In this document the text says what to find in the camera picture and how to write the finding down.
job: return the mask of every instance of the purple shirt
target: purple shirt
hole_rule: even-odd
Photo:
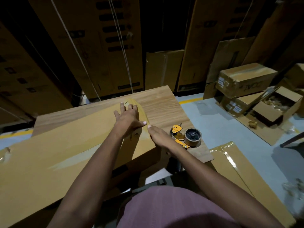
[[[126,204],[117,228],[129,227],[240,226],[226,211],[201,195],[179,187],[153,186]]]

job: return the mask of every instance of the forearm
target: forearm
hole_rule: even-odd
[[[92,227],[103,202],[123,135],[114,127],[75,179],[49,227]]]
[[[283,227],[255,198],[196,159],[181,146],[171,152],[203,193],[245,227]]]

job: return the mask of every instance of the person's left arm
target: person's left arm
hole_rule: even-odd
[[[48,228],[93,226],[123,138],[147,124],[139,121],[136,105],[129,105],[126,110],[121,103],[120,110],[121,114],[114,111],[116,123],[113,129],[71,185]]]

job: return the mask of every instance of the person's right arm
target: person's right arm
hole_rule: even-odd
[[[149,125],[148,131],[157,145],[169,149],[170,153],[180,161],[201,191],[240,225],[248,228],[283,227],[260,202],[202,163],[177,144],[164,130]]]

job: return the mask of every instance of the gray floor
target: gray floor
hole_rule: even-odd
[[[193,125],[201,131],[207,147],[211,149],[234,141],[278,198],[292,214],[297,215],[301,208],[304,208],[304,202],[288,195],[283,190],[282,183],[295,183],[296,178],[304,180],[304,152],[303,149],[279,147],[279,144],[295,134],[284,134],[276,145],[271,146],[217,106],[214,98],[184,103],[185,100],[202,96],[203,94],[197,94],[176,98]],[[300,132],[304,131],[304,119],[293,116],[290,121]],[[28,139],[30,136],[25,134],[2,139],[0,136],[0,149]],[[146,184],[167,176],[170,176],[170,173],[162,169],[148,177]]]

